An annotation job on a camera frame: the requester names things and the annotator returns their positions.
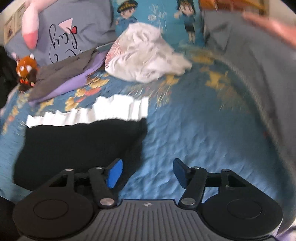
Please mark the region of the folded grey garment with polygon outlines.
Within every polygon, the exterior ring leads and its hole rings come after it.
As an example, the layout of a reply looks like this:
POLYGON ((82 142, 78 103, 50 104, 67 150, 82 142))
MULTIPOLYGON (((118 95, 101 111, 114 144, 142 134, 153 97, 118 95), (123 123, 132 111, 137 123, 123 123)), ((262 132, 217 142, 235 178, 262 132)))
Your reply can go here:
POLYGON ((60 62, 41 67, 36 75, 36 83, 28 101, 41 99, 57 89, 67 80, 89 69, 98 51, 93 48, 60 62))

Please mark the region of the orange wooden headboard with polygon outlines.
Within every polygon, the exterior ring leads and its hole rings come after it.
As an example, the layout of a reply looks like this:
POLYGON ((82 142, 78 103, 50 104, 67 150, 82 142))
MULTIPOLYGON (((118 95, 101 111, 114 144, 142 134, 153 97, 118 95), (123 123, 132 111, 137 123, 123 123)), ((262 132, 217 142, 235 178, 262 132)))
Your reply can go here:
POLYGON ((199 0, 199 8, 201 11, 251 11, 259 15, 267 15, 269 13, 269 2, 265 1, 249 1, 249 0, 199 0))

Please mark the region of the folded purple garment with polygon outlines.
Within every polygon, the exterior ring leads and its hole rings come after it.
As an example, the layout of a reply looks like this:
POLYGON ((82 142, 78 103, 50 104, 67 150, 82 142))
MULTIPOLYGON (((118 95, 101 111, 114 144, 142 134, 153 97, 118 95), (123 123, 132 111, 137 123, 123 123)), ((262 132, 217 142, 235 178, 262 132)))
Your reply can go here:
POLYGON ((35 106, 36 104, 52 99, 54 97, 57 97, 59 95, 65 94, 67 92, 70 92, 72 90, 78 89, 80 87, 83 87, 87 83, 87 78, 90 74, 98 70, 100 67, 102 67, 105 63, 105 58, 107 56, 108 51, 99 52, 97 56, 95 57, 91 67, 87 69, 85 72, 67 80, 62 85, 60 85, 58 88, 50 92, 45 97, 36 99, 36 100, 29 100, 28 103, 30 106, 35 106))

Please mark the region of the pink white plush toy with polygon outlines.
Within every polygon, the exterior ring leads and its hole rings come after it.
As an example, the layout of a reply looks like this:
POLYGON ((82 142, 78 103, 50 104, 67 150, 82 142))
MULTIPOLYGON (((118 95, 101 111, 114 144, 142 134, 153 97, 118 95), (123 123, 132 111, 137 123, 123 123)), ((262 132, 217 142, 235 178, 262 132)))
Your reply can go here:
POLYGON ((25 12, 22 17, 22 37, 29 49, 35 49, 39 34, 39 14, 57 0, 25 1, 25 12))

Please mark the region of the white floral crumpled garment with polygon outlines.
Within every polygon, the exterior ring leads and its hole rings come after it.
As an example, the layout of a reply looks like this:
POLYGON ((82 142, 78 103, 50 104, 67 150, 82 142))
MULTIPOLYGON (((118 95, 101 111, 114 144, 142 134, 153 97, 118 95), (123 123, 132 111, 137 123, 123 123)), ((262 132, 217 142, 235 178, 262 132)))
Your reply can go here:
POLYGON ((145 23, 130 24, 107 53, 105 71, 116 78, 150 83, 166 74, 183 75, 192 63, 163 39, 161 30, 145 23))

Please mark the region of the blue police cartoon cushion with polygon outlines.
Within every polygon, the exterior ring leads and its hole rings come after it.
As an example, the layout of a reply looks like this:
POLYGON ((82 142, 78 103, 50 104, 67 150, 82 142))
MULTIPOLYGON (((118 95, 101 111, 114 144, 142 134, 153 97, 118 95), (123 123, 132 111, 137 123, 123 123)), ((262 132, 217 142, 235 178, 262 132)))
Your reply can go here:
POLYGON ((205 45, 199 1, 112 1, 112 5, 117 36, 141 22, 158 28, 173 47, 205 45))

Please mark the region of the black white knit cardigan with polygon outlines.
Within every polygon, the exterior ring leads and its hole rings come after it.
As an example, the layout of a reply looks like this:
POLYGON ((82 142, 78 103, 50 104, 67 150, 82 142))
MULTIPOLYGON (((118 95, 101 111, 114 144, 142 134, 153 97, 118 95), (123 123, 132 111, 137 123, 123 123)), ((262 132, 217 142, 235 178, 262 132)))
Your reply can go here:
POLYGON ((141 165, 148 110, 147 97, 116 94, 98 97, 90 108, 29 115, 14 183, 32 191, 65 169, 85 173, 121 159, 123 171, 115 186, 121 189, 141 165))

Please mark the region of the lavender script pillow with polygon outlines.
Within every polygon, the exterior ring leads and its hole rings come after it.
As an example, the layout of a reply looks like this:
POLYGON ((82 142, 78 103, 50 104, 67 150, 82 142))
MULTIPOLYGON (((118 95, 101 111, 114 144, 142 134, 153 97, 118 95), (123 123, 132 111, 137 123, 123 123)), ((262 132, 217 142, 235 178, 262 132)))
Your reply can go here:
POLYGON ((36 48, 30 50, 20 33, 5 45, 19 57, 33 54, 40 66, 76 56, 116 39, 111 1, 57 1, 40 13, 36 48))

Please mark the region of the grey blue blanket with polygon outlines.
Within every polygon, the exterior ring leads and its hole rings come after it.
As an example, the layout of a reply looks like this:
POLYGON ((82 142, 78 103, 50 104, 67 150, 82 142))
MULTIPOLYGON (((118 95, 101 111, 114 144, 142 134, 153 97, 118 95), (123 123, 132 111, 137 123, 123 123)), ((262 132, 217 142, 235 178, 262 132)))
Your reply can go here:
POLYGON ((205 42, 247 86, 295 184, 295 49, 241 12, 202 11, 205 42))

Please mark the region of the red panda plush toy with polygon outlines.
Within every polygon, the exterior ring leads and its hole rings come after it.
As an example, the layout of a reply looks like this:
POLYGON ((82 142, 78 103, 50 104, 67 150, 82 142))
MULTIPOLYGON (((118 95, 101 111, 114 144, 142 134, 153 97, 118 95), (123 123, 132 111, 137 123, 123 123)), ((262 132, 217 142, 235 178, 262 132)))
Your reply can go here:
POLYGON ((23 58, 16 57, 16 73, 18 75, 18 90, 21 93, 33 88, 37 81, 38 65, 33 54, 23 58))

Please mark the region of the blue floral quilted bedspread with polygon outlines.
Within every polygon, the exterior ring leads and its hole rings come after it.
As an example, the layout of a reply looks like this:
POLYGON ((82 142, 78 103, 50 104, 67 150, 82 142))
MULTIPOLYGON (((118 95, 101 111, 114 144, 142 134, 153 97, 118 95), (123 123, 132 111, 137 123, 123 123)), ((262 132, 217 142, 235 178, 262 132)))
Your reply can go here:
POLYGON ((181 77, 149 84, 128 83, 97 71, 90 84, 36 106, 15 93, 1 117, 1 196, 19 201, 27 190, 13 183, 13 168, 25 137, 28 115, 88 108, 97 97, 115 94, 149 98, 148 132, 136 173, 120 191, 125 199, 180 198, 173 160, 209 172, 231 169, 287 207, 295 197, 290 175, 236 73, 209 52, 185 50, 193 67, 181 77))

